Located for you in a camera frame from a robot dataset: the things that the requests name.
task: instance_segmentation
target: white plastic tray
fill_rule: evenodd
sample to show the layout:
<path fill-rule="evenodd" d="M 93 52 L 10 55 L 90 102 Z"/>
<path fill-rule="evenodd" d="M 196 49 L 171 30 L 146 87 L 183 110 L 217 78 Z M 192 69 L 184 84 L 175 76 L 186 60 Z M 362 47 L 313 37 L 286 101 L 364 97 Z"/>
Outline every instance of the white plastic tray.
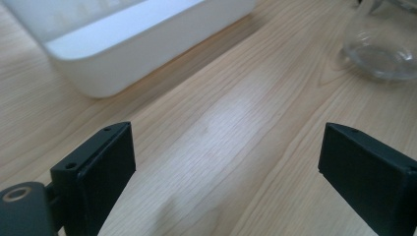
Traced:
<path fill-rule="evenodd" d="M 84 94 L 113 95 L 249 14 L 256 0 L 3 0 Z"/>

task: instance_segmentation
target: screw hole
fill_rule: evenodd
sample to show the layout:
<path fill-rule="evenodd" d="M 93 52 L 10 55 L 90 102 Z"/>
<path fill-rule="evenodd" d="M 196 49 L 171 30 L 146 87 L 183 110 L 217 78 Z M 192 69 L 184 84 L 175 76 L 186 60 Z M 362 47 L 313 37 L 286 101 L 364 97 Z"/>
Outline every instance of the screw hole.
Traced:
<path fill-rule="evenodd" d="M 18 201 L 24 197 L 26 197 L 30 193 L 31 188 L 30 187 L 22 187 L 17 188 L 9 193 L 7 193 L 5 196 L 3 196 L 3 201 L 6 203 L 12 203 L 15 201 Z"/>
<path fill-rule="evenodd" d="M 66 166 L 65 166 L 65 168 L 66 169 L 72 169 L 72 168 L 74 168 L 74 167 L 76 167 L 77 166 L 77 164 L 76 163 L 69 163 L 69 164 L 67 164 Z"/>

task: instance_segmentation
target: glass jar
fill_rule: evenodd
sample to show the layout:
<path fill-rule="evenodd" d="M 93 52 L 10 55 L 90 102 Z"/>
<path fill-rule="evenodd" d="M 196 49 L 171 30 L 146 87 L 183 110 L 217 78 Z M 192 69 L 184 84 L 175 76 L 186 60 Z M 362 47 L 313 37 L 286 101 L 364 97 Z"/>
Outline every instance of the glass jar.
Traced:
<path fill-rule="evenodd" d="M 417 0 L 364 0 L 348 25 L 343 49 L 377 78 L 417 79 Z"/>

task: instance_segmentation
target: light wooden surface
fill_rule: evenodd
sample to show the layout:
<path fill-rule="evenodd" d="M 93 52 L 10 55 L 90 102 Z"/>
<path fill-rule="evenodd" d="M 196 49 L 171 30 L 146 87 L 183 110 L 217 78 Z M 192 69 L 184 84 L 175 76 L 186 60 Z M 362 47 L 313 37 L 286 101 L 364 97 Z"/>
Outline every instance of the light wooden surface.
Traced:
<path fill-rule="evenodd" d="M 375 235 L 318 172 L 326 122 L 417 157 L 417 85 L 346 60 L 350 0 L 259 0 L 122 93 L 82 96 L 0 7 L 0 189 L 130 120 L 137 172 L 101 235 Z"/>

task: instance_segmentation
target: wood grain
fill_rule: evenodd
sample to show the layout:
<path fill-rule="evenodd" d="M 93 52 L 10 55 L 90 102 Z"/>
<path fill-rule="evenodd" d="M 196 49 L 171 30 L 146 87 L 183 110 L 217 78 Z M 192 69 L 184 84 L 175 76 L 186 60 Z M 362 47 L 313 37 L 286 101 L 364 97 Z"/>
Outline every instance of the wood grain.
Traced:
<path fill-rule="evenodd" d="M 354 1 L 259 0 L 106 99 L 82 96 L 0 7 L 0 188 L 130 120 L 137 172 L 101 235 L 375 235 L 318 172 L 326 122 L 417 157 L 417 84 L 341 52 Z"/>

